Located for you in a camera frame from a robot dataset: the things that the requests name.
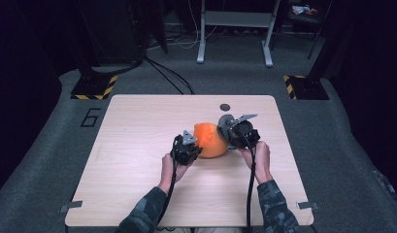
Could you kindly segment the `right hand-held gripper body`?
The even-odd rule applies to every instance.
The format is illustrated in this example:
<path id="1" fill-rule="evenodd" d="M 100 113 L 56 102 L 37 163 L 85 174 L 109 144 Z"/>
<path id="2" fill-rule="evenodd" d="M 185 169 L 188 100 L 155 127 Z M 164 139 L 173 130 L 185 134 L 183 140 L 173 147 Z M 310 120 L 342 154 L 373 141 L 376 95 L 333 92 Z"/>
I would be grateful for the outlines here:
<path id="1" fill-rule="evenodd" d="M 258 131 L 254 129 L 252 124 L 248 121 L 253 117 L 256 117 L 256 115 L 243 115 L 235 118 L 236 125 L 233 127 L 233 130 L 237 134 L 237 137 L 234 143 L 238 149 L 253 149 L 260 140 Z"/>

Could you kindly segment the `grey tape strip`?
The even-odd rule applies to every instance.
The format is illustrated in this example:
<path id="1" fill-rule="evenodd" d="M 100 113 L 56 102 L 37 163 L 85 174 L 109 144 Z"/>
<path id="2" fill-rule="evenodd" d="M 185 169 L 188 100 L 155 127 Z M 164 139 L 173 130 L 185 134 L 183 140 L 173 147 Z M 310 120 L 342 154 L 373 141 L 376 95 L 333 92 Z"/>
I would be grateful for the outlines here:
<path id="1" fill-rule="evenodd" d="M 70 209 L 80 208 L 83 204 L 83 201 L 72 201 L 65 205 L 62 205 L 59 209 L 60 213 L 67 213 Z"/>
<path id="2" fill-rule="evenodd" d="M 314 211 L 319 209 L 319 205 L 315 202 L 297 202 L 296 205 L 300 210 L 311 209 Z"/>

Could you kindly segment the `black striped stand base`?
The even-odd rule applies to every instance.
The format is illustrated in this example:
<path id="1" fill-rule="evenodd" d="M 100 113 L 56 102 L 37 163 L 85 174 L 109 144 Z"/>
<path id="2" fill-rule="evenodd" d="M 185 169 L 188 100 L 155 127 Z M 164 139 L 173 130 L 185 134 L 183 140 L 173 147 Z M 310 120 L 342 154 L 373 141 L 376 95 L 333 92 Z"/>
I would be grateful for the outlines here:
<path id="1" fill-rule="evenodd" d="M 284 76 L 286 90 L 292 100 L 328 100 L 320 81 L 311 81 L 304 76 Z"/>
<path id="2" fill-rule="evenodd" d="M 117 76 L 81 77 L 71 91 L 70 98 L 80 100 L 107 99 L 113 90 L 116 80 Z"/>

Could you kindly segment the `person's left hand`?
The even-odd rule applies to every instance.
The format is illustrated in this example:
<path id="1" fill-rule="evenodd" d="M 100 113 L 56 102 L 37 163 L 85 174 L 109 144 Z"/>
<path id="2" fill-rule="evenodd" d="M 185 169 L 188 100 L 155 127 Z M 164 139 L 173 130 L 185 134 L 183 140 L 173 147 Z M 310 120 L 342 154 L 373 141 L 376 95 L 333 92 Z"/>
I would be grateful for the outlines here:
<path id="1" fill-rule="evenodd" d="M 175 183 L 177 183 L 182 179 L 183 175 L 186 173 L 187 170 L 188 170 L 188 166 L 184 166 L 184 165 L 177 166 Z M 173 158 L 169 153 L 167 153 L 162 157 L 161 178 L 159 184 L 157 185 L 166 194 L 168 194 L 170 190 L 170 186 L 173 178 L 173 172 L 174 172 Z"/>

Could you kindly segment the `person's right hand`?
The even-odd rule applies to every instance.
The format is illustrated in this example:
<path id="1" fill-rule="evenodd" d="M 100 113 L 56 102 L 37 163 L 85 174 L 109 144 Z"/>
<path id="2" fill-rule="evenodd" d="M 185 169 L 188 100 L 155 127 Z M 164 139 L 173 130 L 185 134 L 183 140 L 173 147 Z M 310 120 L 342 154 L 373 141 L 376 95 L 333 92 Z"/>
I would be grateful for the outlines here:
<path id="1" fill-rule="evenodd" d="M 250 150 L 239 149 L 247 166 L 251 168 L 255 163 L 254 176 L 259 184 L 271 181 L 273 176 L 270 172 L 270 148 L 264 141 L 259 141 L 253 149 L 255 157 L 251 156 Z"/>

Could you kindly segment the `white desk frame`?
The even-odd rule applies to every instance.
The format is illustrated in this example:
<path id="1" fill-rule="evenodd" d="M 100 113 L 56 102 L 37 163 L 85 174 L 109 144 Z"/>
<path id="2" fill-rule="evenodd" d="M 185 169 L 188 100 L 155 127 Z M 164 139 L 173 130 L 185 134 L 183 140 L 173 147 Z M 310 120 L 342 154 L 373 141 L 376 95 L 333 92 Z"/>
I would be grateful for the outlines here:
<path id="1" fill-rule="evenodd" d="M 201 0 L 201 21 L 200 21 L 200 44 L 197 54 L 197 63 L 203 64 L 206 51 L 206 27 L 207 26 L 237 26 L 264 28 L 267 30 L 265 40 L 261 42 L 265 65 L 268 68 L 273 66 L 270 51 L 270 41 L 273 35 L 274 26 L 278 16 L 281 0 L 272 0 L 274 7 L 271 13 L 250 13 L 250 12 L 224 12 L 209 11 L 206 9 L 206 0 Z"/>

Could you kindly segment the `grey fluffy cloth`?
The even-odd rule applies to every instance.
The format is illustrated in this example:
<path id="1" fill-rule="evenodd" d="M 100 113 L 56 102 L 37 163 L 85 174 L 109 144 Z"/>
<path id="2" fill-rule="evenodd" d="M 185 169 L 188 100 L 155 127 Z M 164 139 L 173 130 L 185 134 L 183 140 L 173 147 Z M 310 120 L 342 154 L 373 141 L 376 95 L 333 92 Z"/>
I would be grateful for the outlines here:
<path id="1" fill-rule="evenodd" d="M 237 134 L 234 132 L 233 127 L 236 125 L 236 119 L 232 115 L 222 116 L 217 124 L 217 133 L 219 137 L 227 143 L 230 150 L 236 150 L 238 147 L 234 143 Z"/>

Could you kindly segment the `black cabinet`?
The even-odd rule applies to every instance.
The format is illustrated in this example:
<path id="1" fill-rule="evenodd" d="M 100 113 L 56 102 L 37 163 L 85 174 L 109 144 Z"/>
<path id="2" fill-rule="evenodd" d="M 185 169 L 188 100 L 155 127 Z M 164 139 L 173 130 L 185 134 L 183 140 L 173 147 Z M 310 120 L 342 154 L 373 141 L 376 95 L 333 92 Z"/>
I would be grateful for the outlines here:
<path id="1" fill-rule="evenodd" d="M 129 0 L 76 0 L 99 64 L 138 65 L 143 49 L 136 38 Z"/>

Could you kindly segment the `white and orange object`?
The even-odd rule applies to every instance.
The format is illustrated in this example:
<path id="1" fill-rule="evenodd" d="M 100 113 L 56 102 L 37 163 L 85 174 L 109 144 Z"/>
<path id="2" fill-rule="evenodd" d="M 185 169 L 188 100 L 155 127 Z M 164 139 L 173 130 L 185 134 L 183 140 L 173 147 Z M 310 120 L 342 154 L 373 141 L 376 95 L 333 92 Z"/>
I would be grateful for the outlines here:
<path id="1" fill-rule="evenodd" d="M 301 15 L 301 14 L 312 16 L 312 15 L 315 15 L 318 13 L 317 9 L 311 8 L 309 5 L 292 6 L 291 11 L 296 16 Z"/>

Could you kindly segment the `orange plush toy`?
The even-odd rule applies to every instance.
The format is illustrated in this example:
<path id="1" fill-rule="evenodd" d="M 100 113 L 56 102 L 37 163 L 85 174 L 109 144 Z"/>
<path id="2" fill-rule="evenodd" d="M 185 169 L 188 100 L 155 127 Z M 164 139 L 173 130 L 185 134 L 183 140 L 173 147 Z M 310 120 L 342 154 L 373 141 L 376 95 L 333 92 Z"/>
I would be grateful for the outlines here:
<path id="1" fill-rule="evenodd" d="M 214 158 L 227 151 L 227 143 L 218 135 L 216 124 L 196 123 L 193 136 L 197 139 L 196 146 L 202 149 L 201 157 Z"/>

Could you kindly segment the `dark metal rack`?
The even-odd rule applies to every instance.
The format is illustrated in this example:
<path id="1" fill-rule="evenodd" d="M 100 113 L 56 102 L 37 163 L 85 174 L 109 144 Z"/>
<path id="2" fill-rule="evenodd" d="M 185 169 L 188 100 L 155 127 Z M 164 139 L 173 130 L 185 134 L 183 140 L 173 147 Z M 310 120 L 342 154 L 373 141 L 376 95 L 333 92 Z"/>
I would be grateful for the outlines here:
<path id="1" fill-rule="evenodd" d="M 318 13 L 312 16 L 301 14 L 294 15 L 291 11 L 292 6 L 309 5 L 311 8 L 317 9 Z M 328 9 L 331 6 L 331 0 L 288 0 L 284 10 L 284 18 L 295 25 L 296 29 L 313 33 L 313 44 L 309 51 L 308 58 L 311 58 L 322 30 L 323 23 L 327 17 Z"/>

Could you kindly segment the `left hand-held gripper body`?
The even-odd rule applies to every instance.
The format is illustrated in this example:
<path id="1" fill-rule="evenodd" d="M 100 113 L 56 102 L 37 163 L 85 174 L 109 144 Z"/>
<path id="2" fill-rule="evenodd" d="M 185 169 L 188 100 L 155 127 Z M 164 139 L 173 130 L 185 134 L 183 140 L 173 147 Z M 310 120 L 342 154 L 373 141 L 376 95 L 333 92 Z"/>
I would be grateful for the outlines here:
<path id="1" fill-rule="evenodd" d="M 196 142 L 197 139 L 188 131 L 184 130 L 181 135 L 176 136 L 174 139 L 171 150 L 172 158 L 178 164 L 184 166 L 192 164 L 200 154 L 199 151 L 195 150 L 195 147 L 198 147 Z"/>

